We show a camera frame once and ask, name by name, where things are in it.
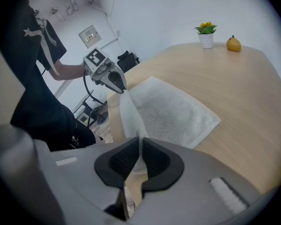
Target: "black cable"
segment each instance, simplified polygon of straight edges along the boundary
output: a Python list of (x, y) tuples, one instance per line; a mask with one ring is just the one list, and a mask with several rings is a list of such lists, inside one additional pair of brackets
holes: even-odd
[(83, 82), (84, 82), (84, 86), (85, 86), (85, 89), (86, 89), (86, 92), (88, 92), (89, 96), (96, 102), (102, 104), (102, 105), (105, 105), (104, 103), (102, 103), (100, 100), (98, 100), (97, 98), (93, 97), (92, 94), (90, 93), (89, 89), (88, 89), (88, 86), (86, 85), (86, 81), (85, 81), (85, 75), (86, 75), (86, 70), (84, 70), (83, 72)]
[(84, 99), (84, 101), (83, 101), (83, 102), (81, 103), (81, 105), (75, 110), (75, 112), (77, 112), (78, 109), (81, 108), (81, 106), (83, 105), (83, 103), (86, 102), (86, 100), (87, 100), (88, 98), (89, 98), (89, 97), (87, 97), (86, 99)]
[(90, 121), (90, 119), (91, 119), (91, 115), (92, 115), (92, 113), (93, 112), (96, 112), (96, 110), (99, 110), (99, 109), (101, 109), (102, 107), (101, 106), (99, 106), (99, 107), (96, 107), (96, 108), (94, 108), (91, 112), (90, 112), (90, 114), (89, 114), (89, 120), (88, 120), (88, 128), (89, 128), (89, 121)]

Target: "black shorts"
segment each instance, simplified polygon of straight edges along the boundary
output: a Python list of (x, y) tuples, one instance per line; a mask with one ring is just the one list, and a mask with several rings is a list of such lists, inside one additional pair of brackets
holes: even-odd
[(89, 128), (77, 121), (72, 140), (69, 141), (69, 146), (66, 149), (85, 148), (95, 143), (96, 139), (94, 133)]

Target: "floor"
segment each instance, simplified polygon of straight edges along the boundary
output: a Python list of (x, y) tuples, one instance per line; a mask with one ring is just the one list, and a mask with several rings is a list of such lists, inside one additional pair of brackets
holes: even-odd
[[(104, 112), (107, 112), (108, 108), (107, 105), (101, 109), (99, 111), (99, 114), (102, 114)], [(112, 143), (113, 139), (112, 139), (112, 135), (111, 135), (111, 126), (110, 126), (110, 122), (109, 122), (109, 118), (107, 117), (107, 119), (100, 125), (97, 124), (97, 121), (94, 122), (90, 127), (90, 130), (92, 130), (94, 133), (96, 133), (98, 136), (102, 137), (105, 140), (105, 143)], [(131, 194), (127, 188), (127, 186), (124, 186), (124, 194), (125, 194), (125, 198), (126, 198), (126, 204), (127, 204), (127, 211), (128, 211), (128, 215), (129, 217), (132, 216), (132, 214), (135, 211), (135, 204), (134, 201), (131, 197)]]

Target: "white wall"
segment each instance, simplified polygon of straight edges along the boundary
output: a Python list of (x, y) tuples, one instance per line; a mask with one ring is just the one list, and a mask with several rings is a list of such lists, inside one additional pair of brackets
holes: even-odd
[(171, 45), (198, 42), (193, 27), (211, 21), (218, 25), (215, 42), (234, 35), (262, 50), (281, 78), (281, 20), (267, 0), (94, 1), (110, 14), (113, 30), (120, 30), (122, 49), (140, 60)]
[[(117, 57), (123, 52), (107, 23), (105, 13), (87, 6), (86, 0), (81, 0), (79, 11), (72, 15), (61, 13), (65, 21), (61, 21), (57, 16), (46, 15), (52, 7), (62, 7), (63, 3), (66, 3), (66, 0), (30, 0), (30, 6), (38, 9), (40, 15), (51, 22), (58, 37), (67, 49), (66, 54), (60, 61), (67, 65), (79, 65), (82, 63), (83, 57), (93, 47), (87, 49), (78, 34), (90, 25), (93, 25), (102, 39), (95, 46), (101, 48), (107, 45), (103, 50), (109, 54), (111, 60), (117, 62)], [(37, 65), (41, 71), (44, 70), (41, 64)], [(44, 73), (43, 78), (53, 94), (64, 85), (64, 81), (55, 81), (47, 71)], [(95, 85), (89, 77), (86, 80), (89, 90), (94, 90), (93, 96), (103, 102), (106, 101), (107, 88), (105, 86)], [(86, 94), (83, 79), (79, 78), (71, 81), (58, 99), (62, 104), (72, 110)], [(92, 108), (98, 106), (96, 102), (92, 102), (90, 99), (88, 103)]]

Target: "wooden table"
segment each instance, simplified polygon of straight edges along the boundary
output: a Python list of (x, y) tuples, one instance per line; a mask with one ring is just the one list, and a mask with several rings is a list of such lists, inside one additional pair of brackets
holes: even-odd
[[(195, 150), (222, 161), (261, 193), (281, 183), (281, 80), (263, 52), (225, 44), (202, 49), (200, 44), (172, 46), (125, 73), (128, 90), (150, 76), (187, 92), (220, 118)], [(119, 114), (119, 94), (108, 94), (114, 142), (125, 138)], [(141, 202), (141, 182), (147, 175), (130, 174), (126, 184)]]

